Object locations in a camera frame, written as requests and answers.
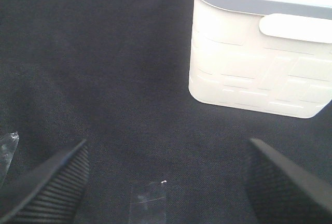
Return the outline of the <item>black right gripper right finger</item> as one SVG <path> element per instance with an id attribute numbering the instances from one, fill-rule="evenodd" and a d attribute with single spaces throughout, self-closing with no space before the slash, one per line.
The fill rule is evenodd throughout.
<path id="1" fill-rule="evenodd" d="M 262 140 L 247 142 L 242 171 L 259 223 L 331 223 L 331 184 Z"/>

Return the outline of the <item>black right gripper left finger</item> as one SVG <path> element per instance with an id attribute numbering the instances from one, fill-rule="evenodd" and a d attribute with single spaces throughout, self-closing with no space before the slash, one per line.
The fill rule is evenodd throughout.
<path id="1" fill-rule="evenodd" d="M 85 140 L 57 152 L 1 190 L 1 223 L 73 223 L 89 172 Z"/>

